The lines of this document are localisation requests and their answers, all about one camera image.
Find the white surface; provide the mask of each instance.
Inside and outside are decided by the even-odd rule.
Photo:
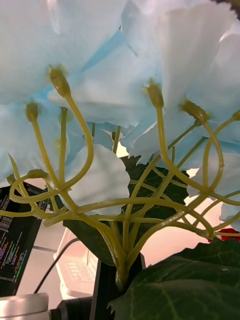
[[[32,294],[53,261],[52,252],[32,249],[17,295]],[[56,308],[62,301],[60,279],[56,267],[53,268],[46,278],[39,292],[45,292],[49,295],[50,309]]]
[[[50,227],[41,224],[34,245],[42,248],[52,249],[57,251],[61,242],[65,227],[63,223],[57,223]]]

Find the monitor screen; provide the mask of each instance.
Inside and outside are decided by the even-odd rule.
[[[30,196],[44,192],[24,184]],[[0,189],[0,210],[16,213],[31,211],[29,204],[11,201],[9,191],[10,187]],[[38,206],[46,210],[47,203],[41,201]],[[0,297],[16,294],[40,224],[41,220],[33,216],[11,218],[0,215]]]

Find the black stand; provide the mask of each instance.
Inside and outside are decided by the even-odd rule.
[[[126,290],[144,268],[144,256],[139,254],[130,269]],[[116,267],[99,260],[93,296],[63,300],[56,309],[50,311],[51,320],[114,320],[115,315],[111,314],[108,304],[120,296],[115,284],[116,271]]]
[[[135,276],[144,268],[144,256],[139,254],[129,271],[127,288]],[[120,296],[115,283],[116,271],[115,266],[109,266],[100,260],[98,261],[89,320],[114,320],[114,314],[111,314],[108,303]]]

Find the light blue petal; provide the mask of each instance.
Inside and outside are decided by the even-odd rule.
[[[230,199],[234,201],[240,201],[240,195],[237,194],[237,195],[231,196]],[[240,211],[240,206],[223,203],[221,206],[221,215],[219,219],[226,222],[232,217],[234,217],[236,214],[238,214],[239,211]],[[231,226],[234,230],[240,232],[240,218],[237,219],[235,222],[231,223]]]
[[[225,37],[206,72],[189,91],[191,100],[213,120],[227,120],[240,108],[240,34]]]
[[[131,129],[122,139],[120,143],[124,146],[128,153],[131,153],[136,140],[147,131],[157,120],[156,110],[154,108],[149,109],[148,115],[133,129]]]
[[[228,153],[224,151],[222,143],[221,147],[223,151],[224,168],[222,178],[218,186],[215,188],[215,192],[224,196],[240,189],[240,146],[236,146],[234,144],[232,146],[228,146]],[[219,160],[216,152],[208,157],[208,184],[211,184],[216,177],[219,167],[218,163]],[[202,184],[203,167],[201,167],[196,175],[191,179]],[[187,192],[190,197],[199,194],[199,191],[191,186],[187,187]]]
[[[208,124],[211,126],[212,130],[216,130],[217,127],[221,124],[221,122],[217,123],[214,120],[208,121]],[[207,130],[203,126],[199,126],[195,129],[200,136],[209,138],[210,135]],[[227,127],[225,127],[220,133],[217,135],[218,141],[228,142],[239,144],[240,143],[240,122],[235,121],[230,123]]]
[[[13,174],[13,167],[9,158],[9,154],[8,152],[0,147],[0,188],[9,186],[9,183],[7,182],[6,178],[8,176],[10,176],[11,174]]]
[[[70,166],[66,167],[66,180],[75,176],[84,166],[88,155],[87,147],[77,153]],[[94,145],[94,158],[86,175],[71,187],[68,194],[78,206],[100,201],[129,197],[129,174],[121,159],[102,145]],[[122,205],[96,209],[86,212],[87,215],[121,214]]]
[[[166,112],[164,115],[164,131],[166,144],[169,145],[186,131],[193,123],[194,119],[187,113]],[[158,124],[155,123],[149,127],[133,144],[130,151],[131,156],[147,155],[151,156],[160,151]]]
[[[90,132],[92,132],[92,123],[88,123],[87,125]],[[75,117],[72,119],[71,122],[67,124],[67,134],[69,137],[70,152],[67,156],[66,166],[69,166],[70,163],[74,160],[76,154],[84,146],[86,146],[83,131]],[[109,150],[113,149],[113,140],[111,135],[105,132],[103,129],[101,129],[99,124],[95,125],[95,135],[93,141],[96,145],[102,145]]]
[[[136,56],[121,44],[83,74],[69,78],[72,96],[84,118],[93,123],[110,123],[127,128],[136,126],[153,106],[143,92],[150,78],[161,81],[159,55]],[[48,98],[59,106],[66,102],[52,91]]]
[[[98,124],[95,125],[94,144],[102,145],[109,150],[113,150],[113,139],[111,135],[104,130],[98,128]]]
[[[133,51],[137,55],[156,51],[159,46],[155,32],[157,20],[167,11],[185,6],[184,0],[129,0],[122,14],[121,25]]]
[[[2,2],[0,103],[21,101],[46,88],[49,64],[61,64],[70,74],[80,70],[119,28],[126,2]]]
[[[178,165],[179,162],[184,158],[184,156],[199,142],[202,137],[196,134],[194,131],[190,132],[183,139],[181,139],[175,145],[175,156],[174,156],[174,164]],[[198,147],[197,150],[182,164],[180,167],[181,170],[189,170],[194,168],[201,167],[203,163],[203,152],[206,147],[207,141],[203,142],[201,146]],[[172,149],[169,150],[168,156],[172,159]],[[167,166],[160,160],[156,167],[166,168]]]
[[[167,108],[176,108],[193,81],[208,70],[221,36],[235,21],[230,8],[226,3],[208,1],[171,11],[158,20],[162,96]]]
[[[19,172],[26,174],[32,169],[46,171],[32,124],[27,120],[25,108],[20,104],[0,106],[0,147],[13,157]],[[45,148],[54,169],[59,166],[60,112],[60,108],[49,109],[42,105],[37,118]],[[69,151],[67,137],[66,154]]]

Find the white petal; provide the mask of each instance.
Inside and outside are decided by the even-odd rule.
[[[1,1],[0,103],[45,88],[49,64],[81,69],[118,30],[126,1]]]
[[[208,70],[189,91],[191,101],[218,120],[227,120],[240,108],[240,34],[225,37]]]
[[[178,110],[174,111],[166,112],[164,115],[164,131],[167,145],[177,139],[194,123],[194,119],[187,113],[179,112]],[[149,154],[151,156],[160,150],[158,124],[154,123],[134,142],[130,155]]]
[[[182,102],[188,87],[217,50],[221,36],[235,20],[227,3],[209,1],[163,16],[156,28],[162,58],[162,95],[165,106]]]
[[[128,127],[136,126],[154,110],[143,87],[150,78],[161,81],[159,55],[136,56],[127,46],[121,32],[119,43],[105,58],[79,74],[69,77],[72,96],[88,122]],[[50,101],[68,108],[66,102],[51,91]]]
[[[59,167],[60,112],[60,108],[50,110],[41,106],[37,118],[47,154],[55,170]],[[32,169],[47,171],[24,105],[0,106],[0,137],[0,146],[13,157],[19,172],[26,174]],[[66,157],[69,151],[67,137]]]
[[[137,55],[152,54],[158,47],[154,29],[159,16],[184,8],[184,0],[131,0],[122,14],[122,32]]]
[[[237,194],[237,195],[231,196],[230,199],[234,201],[240,201],[240,195]],[[239,211],[240,211],[240,206],[223,203],[221,206],[221,215],[219,219],[226,222],[232,217],[234,217],[236,214],[238,214]],[[235,222],[231,223],[231,226],[234,230],[240,232],[240,218],[237,219]]]
[[[84,147],[66,168],[66,180],[75,176],[84,166],[88,148]],[[125,165],[113,152],[102,145],[94,145],[94,158],[86,175],[71,187],[68,194],[78,206],[100,201],[127,198],[129,196],[129,174]],[[87,215],[117,216],[123,205],[92,210]]]

